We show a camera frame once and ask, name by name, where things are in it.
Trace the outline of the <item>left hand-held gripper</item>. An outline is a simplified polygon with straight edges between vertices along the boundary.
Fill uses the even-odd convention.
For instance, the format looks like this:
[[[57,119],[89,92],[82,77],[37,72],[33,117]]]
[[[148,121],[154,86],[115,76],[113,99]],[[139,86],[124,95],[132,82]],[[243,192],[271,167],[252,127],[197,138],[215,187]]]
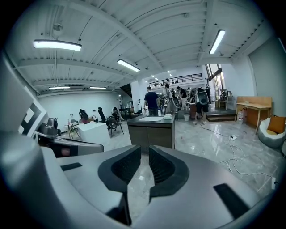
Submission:
[[[49,148],[53,142],[53,152],[57,158],[104,152],[104,146],[101,144],[57,137],[57,119],[48,117],[47,111],[26,86],[24,90],[28,93],[29,98],[32,99],[32,104],[19,126],[20,134],[32,138],[43,147]]]

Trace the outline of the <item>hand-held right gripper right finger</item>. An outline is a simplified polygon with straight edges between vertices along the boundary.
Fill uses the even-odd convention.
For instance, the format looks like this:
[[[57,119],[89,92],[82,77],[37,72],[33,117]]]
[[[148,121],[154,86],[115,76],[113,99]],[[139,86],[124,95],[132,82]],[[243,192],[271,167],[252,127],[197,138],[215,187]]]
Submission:
[[[150,146],[155,184],[134,229],[243,229],[261,211],[257,193],[219,164]]]

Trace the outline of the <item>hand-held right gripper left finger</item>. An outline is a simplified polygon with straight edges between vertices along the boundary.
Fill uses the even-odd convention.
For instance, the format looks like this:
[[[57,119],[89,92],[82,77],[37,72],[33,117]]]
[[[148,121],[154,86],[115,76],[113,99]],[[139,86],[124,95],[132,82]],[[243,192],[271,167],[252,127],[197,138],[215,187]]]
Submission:
[[[66,177],[86,201],[125,225],[132,223],[128,184],[140,162],[141,147],[137,145],[58,159]]]

